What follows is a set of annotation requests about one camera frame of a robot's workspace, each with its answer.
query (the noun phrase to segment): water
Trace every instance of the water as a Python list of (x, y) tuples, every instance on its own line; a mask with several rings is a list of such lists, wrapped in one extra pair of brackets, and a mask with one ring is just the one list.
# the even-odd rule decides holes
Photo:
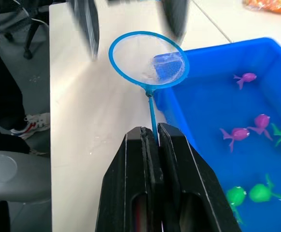
[[(191, 133), (187, 137), (214, 170), (225, 194), (234, 186), (249, 193), (256, 184), (266, 185), (265, 175), (269, 174), (275, 185), (272, 192), (281, 195), (281, 143), (275, 147), (279, 137), (273, 135), (272, 127), (267, 130), (274, 141), (250, 131), (248, 138), (235, 141), (233, 153), (228, 146), (231, 140), (223, 140), (219, 130), (231, 133), (236, 127), (255, 127), (254, 119), (260, 114), (270, 116), (270, 122), (281, 128), (281, 112), (262, 91), (261, 78), (244, 83), (239, 90), (233, 74), (187, 78), (172, 87)], [(243, 232), (281, 231), (281, 201), (276, 197), (254, 203), (247, 196), (237, 210)]]

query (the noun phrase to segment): mesh netting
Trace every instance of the mesh netting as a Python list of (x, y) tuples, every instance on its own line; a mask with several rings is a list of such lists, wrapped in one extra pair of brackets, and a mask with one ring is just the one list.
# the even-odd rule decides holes
[(128, 76), (130, 81), (161, 87), (185, 73), (185, 54), (178, 49), (177, 45), (158, 36), (137, 34), (114, 42), (109, 56), (116, 70)]

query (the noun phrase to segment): net rim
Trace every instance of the net rim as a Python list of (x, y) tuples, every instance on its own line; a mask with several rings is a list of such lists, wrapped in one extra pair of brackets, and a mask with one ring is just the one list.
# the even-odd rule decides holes
[[(177, 49), (177, 51), (180, 52), (181, 56), (183, 57), (183, 61), (184, 61), (184, 64), (185, 64), (185, 69), (184, 69), (184, 72), (181, 75), (181, 77), (176, 79), (173, 82), (170, 82), (170, 83), (166, 83), (166, 84), (162, 84), (162, 85), (150, 85), (150, 84), (146, 84), (146, 83), (137, 81), (137, 80), (129, 77), (128, 75), (126, 75), (116, 65), (115, 60), (113, 58), (113, 52), (114, 52), (114, 49), (115, 49), (116, 45), (121, 40), (123, 40), (123, 39), (125, 39), (127, 37), (130, 37), (130, 36), (134, 36), (134, 35), (150, 35), (150, 36), (155, 36), (155, 37), (158, 37), (158, 38), (160, 38), (160, 39), (170, 43), (173, 47), (175, 47)], [(186, 78), (186, 76), (188, 75), (189, 70), (190, 70), (190, 64), (189, 64), (189, 61), (188, 61), (188, 57), (186, 56), (185, 52), (179, 47), (179, 45), (177, 45), (174, 41), (172, 41), (171, 39), (167, 38), (166, 36), (163, 36), (161, 34), (158, 34), (158, 33), (155, 33), (155, 32), (151, 32), (151, 31), (133, 31), (133, 32), (129, 32), (129, 33), (126, 33), (126, 34), (123, 34), (123, 35), (119, 36), (110, 45), (108, 55), (109, 55), (109, 60), (110, 60), (110, 63), (112, 65), (112, 67), (117, 71), (117, 73), (120, 74), (120, 76), (122, 76), (124, 79), (132, 82), (133, 84), (141, 86), (146, 91), (148, 91), (148, 90), (153, 91), (153, 90), (160, 89), (160, 88), (167, 88), (167, 87), (175, 86), (175, 85), (179, 84), (180, 82), (182, 82)]]

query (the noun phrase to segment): orange bag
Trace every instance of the orange bag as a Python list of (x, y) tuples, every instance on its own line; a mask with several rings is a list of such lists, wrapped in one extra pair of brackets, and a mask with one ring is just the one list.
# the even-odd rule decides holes
[(281, 14), (281, 0), (243, 0), (243, 4), (252, 9), (264, 9)]

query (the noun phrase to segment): white table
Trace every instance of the white table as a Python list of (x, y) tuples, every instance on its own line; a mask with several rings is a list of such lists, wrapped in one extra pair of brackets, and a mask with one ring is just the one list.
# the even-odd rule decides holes
[[(126, 132), (151, 128), (144, 91), (120, 77), (110, 44), (136, 30), (163, 33), (155, 1), (108, 8), (96, 1), (100, 48), (91, 62), (66, 4), (50, 8), (51, 167), (53, 232), (92, 232), (102, 178)], [(193, 4), (183, 49), (228, 41)], [(157, 121), (164, 121), (161, 113)]]

